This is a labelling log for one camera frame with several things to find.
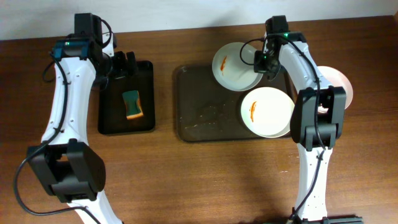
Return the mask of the green and orange sponge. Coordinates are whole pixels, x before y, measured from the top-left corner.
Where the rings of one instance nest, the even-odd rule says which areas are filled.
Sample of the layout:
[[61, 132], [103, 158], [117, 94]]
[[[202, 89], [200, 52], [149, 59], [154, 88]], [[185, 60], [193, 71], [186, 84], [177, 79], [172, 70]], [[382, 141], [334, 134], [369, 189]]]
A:
[[143, 117], [139, 92], [137, 90], [126, 91], [122, 94], [126, 107], [126, 118], [128, 120]]

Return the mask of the white plate with stain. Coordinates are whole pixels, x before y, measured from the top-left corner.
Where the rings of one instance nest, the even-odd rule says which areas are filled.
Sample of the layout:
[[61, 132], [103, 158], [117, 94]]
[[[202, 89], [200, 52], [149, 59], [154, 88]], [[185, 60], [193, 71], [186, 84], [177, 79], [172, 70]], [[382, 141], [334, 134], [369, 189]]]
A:
[[233, 42], [220, 48], [212, 61], [213, 76], [224, 88], [231, 91], [246, 91], [255, 87], [263, 74], [254, 72], [254, 53], [256, 49], [247, 44], [241, 50], [242, 42]]

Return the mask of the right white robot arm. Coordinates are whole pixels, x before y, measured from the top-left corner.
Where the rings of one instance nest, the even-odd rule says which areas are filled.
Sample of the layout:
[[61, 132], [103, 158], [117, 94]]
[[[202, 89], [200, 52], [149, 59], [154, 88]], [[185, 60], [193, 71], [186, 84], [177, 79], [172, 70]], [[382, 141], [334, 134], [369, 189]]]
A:
[[288, 222], [333, 223], [326, 210], [326, 182], [329, 160], [342, 134], [346, 92], [322, 77], [306, 38], [290, 31], [285, 16], [271, 17], [265, 27], [254, 71], [273, 80], [284, 69], [298, 91], [290, 135], [299, 152], [299, 187]]

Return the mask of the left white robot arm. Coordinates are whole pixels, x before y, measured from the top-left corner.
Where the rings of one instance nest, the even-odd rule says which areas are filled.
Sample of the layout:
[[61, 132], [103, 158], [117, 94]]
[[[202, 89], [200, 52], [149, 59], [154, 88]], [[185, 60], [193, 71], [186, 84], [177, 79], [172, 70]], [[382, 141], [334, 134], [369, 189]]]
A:
[[30, 146], [29, 164], [45, 192], [66, 203], [84, 223], [120, 223], [105, 195], [106, 169], [89, 147], [87, 116], [94, 83], [109, 86], [112, 79], [137, 70], [132, 52], [115, 52], [108, 23], [92, 13], [75, 14], [74, 32], [58, 40], [50, 56], [55, 69], [55, 93], [47, 128], [39, 146]]

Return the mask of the pinkish white plate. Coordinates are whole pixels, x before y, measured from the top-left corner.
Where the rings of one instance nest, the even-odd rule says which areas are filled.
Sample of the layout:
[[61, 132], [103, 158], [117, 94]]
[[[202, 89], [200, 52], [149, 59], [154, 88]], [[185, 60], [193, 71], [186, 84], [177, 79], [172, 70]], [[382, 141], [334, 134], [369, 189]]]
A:
[[346, 103], [345, 109], [347, 109], [352, 100], [353, 100], [353, 87], [351, 82], [348, 78], [341, 73], [339, 70], [328, 67], [328, 66], [318, 66], [319, 71], [321, 74], [333, 85], [333, 86], [341, 86], [346, 92]]

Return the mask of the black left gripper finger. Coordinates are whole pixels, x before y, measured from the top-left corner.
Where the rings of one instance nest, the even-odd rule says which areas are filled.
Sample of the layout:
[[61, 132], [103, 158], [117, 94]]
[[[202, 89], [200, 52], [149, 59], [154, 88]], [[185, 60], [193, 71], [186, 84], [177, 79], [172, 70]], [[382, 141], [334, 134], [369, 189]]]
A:
[[133, 76], [138, 72], [138, 66], [136, 56], [134, 52], [128, 52], [127, 57], [127, 73], [129, 76]]
[[114, 76], [115, 77], [125, 77], [126, 71], [126, 56], [122, 51], [116, 52], [114, 54]]

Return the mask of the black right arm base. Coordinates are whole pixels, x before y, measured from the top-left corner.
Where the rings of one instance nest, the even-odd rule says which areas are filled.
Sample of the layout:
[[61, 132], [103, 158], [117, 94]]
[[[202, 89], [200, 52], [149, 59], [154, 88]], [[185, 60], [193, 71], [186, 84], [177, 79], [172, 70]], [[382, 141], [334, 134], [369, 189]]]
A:
[[286, 221], [286, 224], [364, 224], [363, 217], [345, 216], [345, 217], [323, 217], [320, 220], [309, 221], [308, 219], [299, 219]]

